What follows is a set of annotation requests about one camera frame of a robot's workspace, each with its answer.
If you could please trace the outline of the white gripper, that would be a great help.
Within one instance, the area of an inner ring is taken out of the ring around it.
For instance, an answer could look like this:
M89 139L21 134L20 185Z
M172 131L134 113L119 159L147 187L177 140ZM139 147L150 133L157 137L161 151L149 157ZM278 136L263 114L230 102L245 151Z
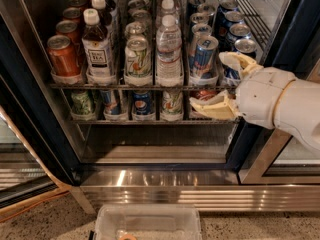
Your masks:
M245 77L236 88L236 101L224 90L208 100L191 97L190 105L208 118L234 120L241 114L248 123L273 129L276 104L288 84L296 80L295 75L274 67L262 69L255 59L242 53L221 52L219 59L225 77Z

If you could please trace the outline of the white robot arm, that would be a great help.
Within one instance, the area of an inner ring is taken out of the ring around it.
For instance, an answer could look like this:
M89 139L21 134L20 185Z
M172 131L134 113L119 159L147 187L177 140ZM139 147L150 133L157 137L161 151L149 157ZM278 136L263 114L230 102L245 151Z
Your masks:
M240 84L231 97L228 91L202 101L189 100L201 115L229 120L238 116L266 129L280 129L309 151L320 152L320 84L297 78L293 73L263 67L236 52L219 54L222 62L233 66Z

